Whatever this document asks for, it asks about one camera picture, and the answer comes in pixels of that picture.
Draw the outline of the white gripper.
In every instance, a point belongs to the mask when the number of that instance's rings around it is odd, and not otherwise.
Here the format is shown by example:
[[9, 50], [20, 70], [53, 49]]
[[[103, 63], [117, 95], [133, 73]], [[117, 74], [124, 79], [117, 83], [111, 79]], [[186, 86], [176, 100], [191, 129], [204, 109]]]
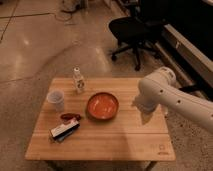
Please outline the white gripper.
[[141, 94], [135, 97], [135, 105], [143, 112], [153, 112], [157, 107], [156, 102]]

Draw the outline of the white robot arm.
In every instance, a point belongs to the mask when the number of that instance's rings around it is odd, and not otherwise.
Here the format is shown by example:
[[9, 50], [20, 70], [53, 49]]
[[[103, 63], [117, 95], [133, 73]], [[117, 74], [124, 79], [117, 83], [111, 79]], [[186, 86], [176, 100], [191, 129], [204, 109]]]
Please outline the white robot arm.
[[145, 114], [153, 113], [158, 105], [166, 106], [213, 134], [213, 102], [174, 88], [175, 82], [172, 69], [158, 68], [139, 80], [134, 104]]

